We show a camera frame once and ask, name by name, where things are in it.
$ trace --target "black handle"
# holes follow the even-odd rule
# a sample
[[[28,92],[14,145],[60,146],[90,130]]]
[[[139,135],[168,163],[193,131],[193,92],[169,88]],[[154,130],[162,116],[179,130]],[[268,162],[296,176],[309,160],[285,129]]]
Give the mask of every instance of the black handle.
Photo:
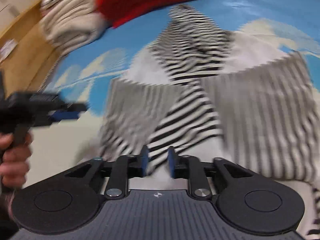
[[[26,141],[26,136],[27,136],[27,133],[30,129],[30,125],[26,125],[26,124],[18,124],[16,125],[14,131],[13,131],[13,142],[12,144],[7,148],[5,149],[4,151],[1,151],[0,152],[0,164],[3,162],[2,158],[3,158],[3,155],[4,153],[13,148],[13,147],[16,147],[18,145],[23,145]],[[2,183],[2,176],[0,177],[1,179],[1,191],[0,191],[0,194],[8,194],[8,193],[12,193],[15,189],[14,188],[9,188],[5,185],[3,185]]]

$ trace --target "black and white striped cloth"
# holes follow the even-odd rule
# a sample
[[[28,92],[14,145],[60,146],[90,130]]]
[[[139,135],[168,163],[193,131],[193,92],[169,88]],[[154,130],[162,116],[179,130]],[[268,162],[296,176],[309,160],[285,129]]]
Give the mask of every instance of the black and white striped cloth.
[[[169,146],[181,154],[208,138],[222,135],[218,113],[199,82],[184,87],[178,102],[148,139],[149,174],[166,162]]]
[[[139,154],[183,90],[181,86],[112,79],[108,111],[100,129],[100,156],[111,161],[120,155]]]
[[[316,219],[313,221],[311,229],[305,237],[306,240],[319,240],[320,239],[320,191],[313,188],[313,196],[315,199]]]
[[[200,83],[220,115],[225,147],[235,163],[275,179],[316,178],[320,122],[298,52]]]
[[[169,15],[172,21],[150,51],[172,84],[217,75],[229,51],[227,32],[189,5],[174,6]]]
[[[170,16],[149,51],[172,85],[113,80],[101,156],[138,154],[147,144],[152,174],[166,162],[169,146],[181,154],[223,134],[233,162],[266,177],[313,182],[320,122],[301,55],[220,74],[228,33],[190,6],[175,6]],[[320,193],[314,194],[319,217]],[[308,240],[320,239],[319,225],[315,219]]]

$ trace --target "human hand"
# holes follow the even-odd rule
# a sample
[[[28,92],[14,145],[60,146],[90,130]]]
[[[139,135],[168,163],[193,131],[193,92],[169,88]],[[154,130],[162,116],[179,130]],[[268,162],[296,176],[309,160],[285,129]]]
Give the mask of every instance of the human hand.
[[[12,134],[0,134],[0,149],[7,149],[13,142]],[[31,156],[29,145],[32,137],[28,133],[24,145],[7,150],[0,165],[0,175],[3,185],[10,188],[19,188],[26,182],[25,175],[29,171],[27,159]]]

